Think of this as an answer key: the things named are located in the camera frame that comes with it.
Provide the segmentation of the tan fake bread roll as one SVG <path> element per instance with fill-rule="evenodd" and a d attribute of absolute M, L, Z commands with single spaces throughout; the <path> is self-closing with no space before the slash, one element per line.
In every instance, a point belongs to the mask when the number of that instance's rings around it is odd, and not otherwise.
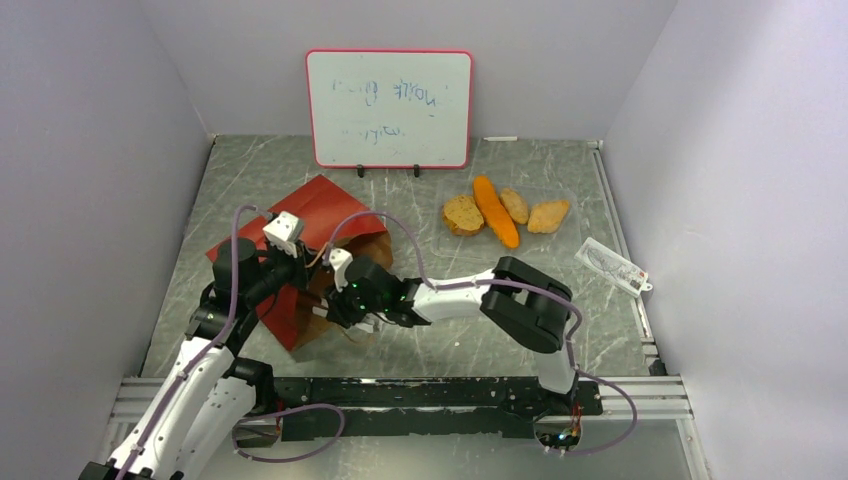
<path fill-rule="evenodd" d="M 516 224 L 527 224 L 530 216 L 530 209 L 528 203 L 519 192 L 509 187 L 503 188 L 500 191 L 499 199 L 510 218 Z"/>

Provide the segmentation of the orange fake bread piece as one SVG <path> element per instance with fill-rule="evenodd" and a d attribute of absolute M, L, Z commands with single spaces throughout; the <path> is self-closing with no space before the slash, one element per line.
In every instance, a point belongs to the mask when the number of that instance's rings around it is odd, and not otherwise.
<path fill-rule="evenodd" d="M 486 226 L 485 220 L 471 195 L 457 195 L 442 207 L 442 220 L 456 236 L 474 236 Z"/>

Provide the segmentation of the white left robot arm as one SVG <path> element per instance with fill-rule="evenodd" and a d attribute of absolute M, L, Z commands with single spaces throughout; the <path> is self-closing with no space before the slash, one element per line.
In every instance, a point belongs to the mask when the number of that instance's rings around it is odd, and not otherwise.
<path fill-rule="evenodd" d="M 285 287 L 305 289 L 315 251 L 302 241 L 239 237 L 220 244 L 176 360 L 134 429 L 83 479 L 192 479 L 236 424 L 278 411 L 272 367 L 240 352 L 258 307 Z"/>

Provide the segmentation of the orange fake bread slice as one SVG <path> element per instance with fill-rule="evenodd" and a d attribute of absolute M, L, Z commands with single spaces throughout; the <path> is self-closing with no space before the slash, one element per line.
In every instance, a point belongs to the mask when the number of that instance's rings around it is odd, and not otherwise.
<path fill-rule="evenodd" d="M 529 213 L 527 230 L 534 234 L 555 233 L 570 210 L 567 200 L 540 202 L 535 204 Z"/>

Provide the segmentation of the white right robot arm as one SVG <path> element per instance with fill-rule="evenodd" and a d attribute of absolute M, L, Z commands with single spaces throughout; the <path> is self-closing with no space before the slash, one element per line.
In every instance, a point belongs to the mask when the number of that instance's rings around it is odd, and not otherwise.
<path fill-rule="evenodd" d="M 568 339 L 581 316 L 570 289 L 529 264 L 504 256 L 491 269 L 445 280 L 401 279 L 340 249 L 322 264 L 333 273 L 325 291 L 328 321 L 345 329 L 380 321 L 414 328 L 482 316 L 533 352 L 548 412 L 562 414 L 576 403 L 579 375 Z"/>

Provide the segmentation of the orange fake baguette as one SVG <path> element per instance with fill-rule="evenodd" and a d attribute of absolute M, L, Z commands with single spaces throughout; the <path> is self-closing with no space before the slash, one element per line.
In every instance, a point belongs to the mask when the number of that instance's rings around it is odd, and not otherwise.
<path fill-rule="evenodd" d="M 520 245 L 518 230 L 501 203 L 492 181 L 484 175 L 476 176 L 472 182 L 472 191 L 484 221 L 498 240 L 507 248 L 518 248 Z"/>

